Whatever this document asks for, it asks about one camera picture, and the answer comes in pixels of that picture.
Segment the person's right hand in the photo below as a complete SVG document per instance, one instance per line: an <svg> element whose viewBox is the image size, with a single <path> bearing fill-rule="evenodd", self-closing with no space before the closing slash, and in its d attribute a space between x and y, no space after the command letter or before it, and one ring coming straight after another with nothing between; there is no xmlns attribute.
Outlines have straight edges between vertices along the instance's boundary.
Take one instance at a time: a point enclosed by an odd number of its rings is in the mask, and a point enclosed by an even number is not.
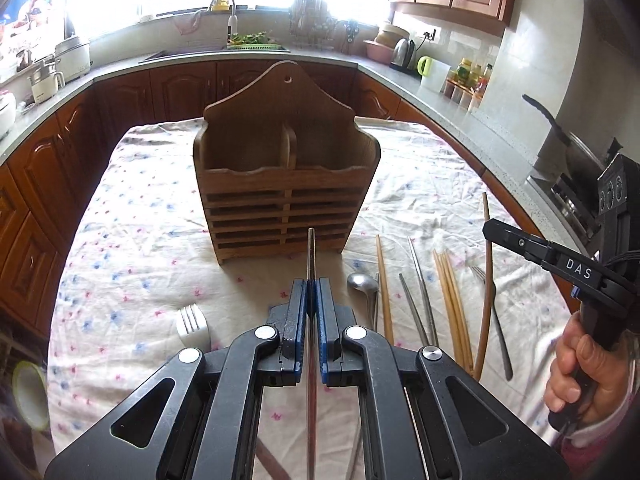
<svg viewBox="0 0 640 480"><path fill-rule="evenodd" d="M629 382L629 344L626 335L614 344L611 351L604 350L589 336L574 313L556 341L555 358L550 367L550 378L544 392L544 403L553 413L559 413L567 404L582 397L582 387L572 376L579 367L597 385L589 403L580 407L582 423L592 425L611 416L626 398Z"/></svg>

